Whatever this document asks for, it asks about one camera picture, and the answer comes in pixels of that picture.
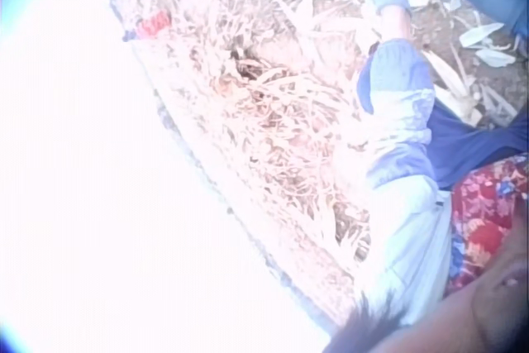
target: hair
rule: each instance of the hair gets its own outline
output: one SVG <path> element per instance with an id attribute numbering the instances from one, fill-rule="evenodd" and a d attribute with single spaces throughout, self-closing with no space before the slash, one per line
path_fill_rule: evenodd
<path id="1" fill-rule="evenodd" d="M 392 315 L 393 295 L 388 295 L 380 314 L 374 314 L 362 293 L 360 305 L 353 310 L 347 323 L 331 339 L 323 353 L 365 353 L 381 341 L 404 328 L 401 325 L 406 310 Z"/>

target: dry grass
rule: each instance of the dry grass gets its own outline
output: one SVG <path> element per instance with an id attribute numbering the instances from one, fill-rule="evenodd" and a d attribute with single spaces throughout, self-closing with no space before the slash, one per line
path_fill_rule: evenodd
<path id="1" fill-rule="evenodd" d="M 351 90 L 363 62 L 354 45 L 358 7 L 341 0 L 112 1 L 129 29 L 170 11 L 171 28 L 139 46 L 157 54 L 181 108 L 262 208 L 301 226 L 354 273 L 369 247 L 367 214 L 361 189 L 352 193 L 355 179 L 340 177 L 334 154 L 337 146 L 359 149 L 348 171 L 362 161 L 363 141 L 351 135 L 360 130 Z"/>
<path id="2" fill-rule="evenodd" d="M 298 287 L 310 290 L 324 312 L 343 322 L 352 283 L 341 272 L 353 279 L 369 251 L 367 140 L 354 90 L 366 49 L 376 40 L 377 21 L 368 5 L 361 0 L 111 0 L 111 5 L 128 31 L 160 10 L 170 12 L 169 29 L 133 44 L 150 60 L 149 74 L 170 87 L 169 110 L 199 127 L 260 211 L 292 229 L 290 235 L 275 229 L 282 236 L 269 236 L 269 244 L 292 238 L 299 254 L 289 248 L 281 255 L 291 273 L 298 272 L 297 280 L 290 274 L 293 282 L 304 283 Z M 453 27 L 450 13 L 442 6 L 438 13 Z M 441 101 L 477 122 L 471 76 L 451 51 L 459 73 L 425 53 L 448 88 L 436 90 Z M 263 230 L 257 227 L 255 234 Z M 308 255 L 314 247 L 321 249 Z M 326 271 L 330 267 L 339 271 Z"/>

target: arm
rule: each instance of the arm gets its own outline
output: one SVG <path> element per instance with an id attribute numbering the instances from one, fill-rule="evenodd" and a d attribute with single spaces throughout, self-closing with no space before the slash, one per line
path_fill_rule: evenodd
<path id="1" fill-rule="evenodd" d="M 450 208 L 436 204 L 426 152 L 435 91 L 426 61 L 410 42 L 407 1 L 374 3 L 382 5 L 383 43 L 369 71 L 371 250 L 359 281 L 374 306 L 393 291 L 395 303 L 410 306 L 408 319 L 413 320 L 442 295 L 450 259 Z"/>

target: red floral fabric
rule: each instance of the red floral fabric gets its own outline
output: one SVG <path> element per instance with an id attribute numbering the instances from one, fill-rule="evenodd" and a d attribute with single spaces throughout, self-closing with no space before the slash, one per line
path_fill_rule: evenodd
<path id="1" fill-rule="evenodd" d="M 514 198 L 527 198 L 527 154 L 470 173 L 452 193 L 452 260 L 446 295 L 478 278 L 512 226 Z"/>

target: soil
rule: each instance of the soil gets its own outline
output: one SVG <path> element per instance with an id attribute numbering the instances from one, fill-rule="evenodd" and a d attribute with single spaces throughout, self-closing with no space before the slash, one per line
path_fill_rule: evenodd
<path id="1" fill-rule="evenodd" d="M 461 8 L 451 13 L 452 16 L 463 19 L 471 26 L 477 26 L 475 14 L 474 9 L 464 1 Z M 483 25 L 493 22 L 483 14 L 479 14 L 479 19 Z M 456 18 L 453 27 L 450 27 L 450 21 L 443 17 L 441 10 L 436 5 L 415 12 L 413 25 L 416 28 L 414 35 L 417 47 L 432 50 L 454 70 L 458 71 L 450 43 L 455 47 L 466 74 L 476 77 L 476 83 L 473 86 L 476 87 L 477 83 L 487 84 L 517 110 L 527 100 L 527 61 L 520 55 L 507 50 L 509 54 L 517 57 L 515 64 L 504 68 L 492 68 L 486 65 L 475 56 L 475 50 L 464 49 L 459 42 L 460 35 L 465 33 L 468 28 Z M 504 31 L 494 32 L 490 38 L 495 45 L 513 45 L 514 43 L 514 39 Z M 436 80 L 434 83 L 444 86 L 435 72 L 433 72 L 433 76 Z"/>

